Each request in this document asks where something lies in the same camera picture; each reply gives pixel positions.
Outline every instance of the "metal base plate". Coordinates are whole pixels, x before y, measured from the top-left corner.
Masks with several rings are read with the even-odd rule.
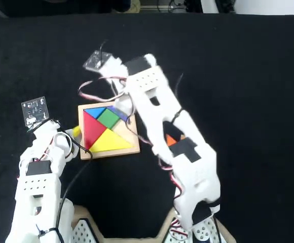
[[[80,219],[72,231],[72,243],[98,243],[87,219]]]

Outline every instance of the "tangram puzzle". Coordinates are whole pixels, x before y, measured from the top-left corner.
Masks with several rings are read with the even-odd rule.
[[[127,129],[127,115],[113,107],[114,102],[78,106],[82,131],[81,145],[93,153],[94,158],[140,152],[136,135]],[[137,133],[134,115],[128,126]],[[81,150],[81,159],[90,155]]]

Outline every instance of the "wooden frame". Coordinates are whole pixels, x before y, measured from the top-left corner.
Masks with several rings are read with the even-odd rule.
[[[71,223],[72,228],[74,228],[80,219],[86,218],[89,220],[94,234],[99,243],[161,243],[165,236],[167,235],[168,229],[170,228],[173,218],[175,218],[175,211],[171,209],[164,223],[155,238],[105,238],[100,232],[98,225],[93,220],[91,214],[85,207],[75,205],[75,213]],[[221,224],[217,219],[218,228],[227,243],[236,243],[234,237],[229,233],[229,231]]]
[[[82,131],[82,140],[81,145],[85,146],[85,134],[84,134],[84,119],[83,119],[83,111],[84,109],[89,108],[98,108],[98,107],[107,107],[114,105],[114,102],[105,102],[105,103],[96,103],[96,104],[88,104],[88,105],[79,105],[78,106],[78,120],[79,125]],[[132,131],[134,131],[137,134],[137,126],[136,126],[136,119],[133,115],[130,118],[130,125],[128,126]],[[139,153],[140,147],[139,147],[139,140],[136,135],[134,135],[131,131],[129,131],[125,126],[123,126],[120,130],[117,130],[116,132],[118,135],[126,139],[128,142],[130,142],[133,147],[131,148],[125,148],[125,149],[116,149],[116,150],[109,150],[109,151],[102,151],[93,153],[94,158],[101,158],[101,157],[109,157],[109,156],[116,156],[116,155],[126,155],[126,154],[132,154],[132,153]],[[80,149],[81,153],[81,159],[89,159],[90,155]]]

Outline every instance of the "black tabletop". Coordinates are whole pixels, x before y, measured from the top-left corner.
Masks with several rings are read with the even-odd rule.
[[[45,96],[51,117],[78,124],[83,69],[104,50],[128,61],[152,53],[217,152],[218,218],[238,242],[294,241],[294,17],[82,15],[0,19],[0,242],[9,233],[20,154],[31,145],[20,104]],[[90,92],[109,97],[105,82]],[[138,130],[145,130],[138,119]],[[62,190],[84,164],[69,162]],[[106,237],[156,236],[174,186],[150,148],[97,159],[69,194]]]

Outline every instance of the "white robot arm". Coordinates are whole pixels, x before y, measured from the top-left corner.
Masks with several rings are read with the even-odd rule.
[[[29,101],[27,105],[32,109],[37,104]],[[6,243],[58,243],[59,238],[68,243],[74,207],[70,200],[65,200],[56,229],[61,190],[59,177],[65,164],[77,156],[79,150],[71,139],[80,136],[74,136],[73,130],[59,132],[60,124],[51,119],[29,124],[28,127],[29,131],[34,131],[36,139],[20,156],[16,205]]]
[[[117,89],[116,108],[127,115],[136,110],[140,115],[153,153],[172,171],[177,186],[174,206],[181,226],[191,230],[218,212],[220,182],[216,153],[179,104],[154,56],[147,54],[123,64],[109,53],[95,51],[84,67],[100,73]],[[157,106],[151,102],[154,97],[159,102]],[[164,121],[179,128],[186,138],[168,147]]]

